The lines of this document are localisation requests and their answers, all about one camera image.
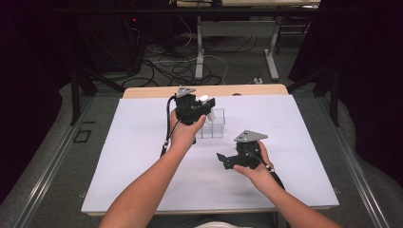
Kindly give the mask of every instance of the white table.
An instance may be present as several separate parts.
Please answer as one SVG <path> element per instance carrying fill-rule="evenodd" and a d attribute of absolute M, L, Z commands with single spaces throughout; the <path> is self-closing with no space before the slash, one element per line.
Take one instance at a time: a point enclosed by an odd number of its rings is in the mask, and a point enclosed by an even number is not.
<path fill-rule="evenodd" d="M 283 85 L 196 89 L 197 96 L 210 91 L 208 95 L 216 98 L 216 108 L 225 110 L 224 136 L 197 140 L 183 159 L 156 214 L 276 211 L 273 203 L 247 178 L 234 170 L 225 170 L 218 161 L 216 153 L 236 155 L 234 138 L 244 129 L 268 135 L 262 141 L 288 192 L 316 209 L 338 205 L 295 100 L 287 95 Z M 109 129 L 82 212 L 103 215 L 116 197 L 159 158 L 166 131 L 166 102 L 176 90 L 176 87 L 133 88 L 126 92 Z M 151 98 L 144 98 L 147 93 Z M 242 96 L 230 96 L 233 93 Z"/>
<path fill-rule="evenodd" d="M 209 8 L 211 1 L 177 1 L 182 8 Z M 223 7 L 292 7 L 318 5 L 320 0 L 222 0 Z M 198 60 L 196 79 L 202 78 L 204 49 L 203 36 L 257 36 L 270 37 L 269 48 L 264 50 L 267 66 L 272 80 L 279 79 L 273 53 L 279 36 L 281 17 L 275 21 L 203 21 L 198 17 Z"/>

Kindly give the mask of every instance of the white paper sheet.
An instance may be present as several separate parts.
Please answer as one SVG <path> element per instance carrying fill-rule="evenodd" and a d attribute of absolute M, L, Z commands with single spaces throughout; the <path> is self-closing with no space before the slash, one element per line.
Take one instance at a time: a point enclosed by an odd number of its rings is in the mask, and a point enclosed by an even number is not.
<path fill-rule="evenodd" d="M 103 213 L 161 154 L 167 99 L 121 99 L 82 211 Z M 225 110 L 223 138 L 198 139 L 183 159 L 157 213 L 273 209 L 252 183 L 225 170 L 217 153 L 234 156 L 243 130 L 262 140 L 285 188 L 313 207 L 338 201 L 291 95 L 216 97 Z"/>

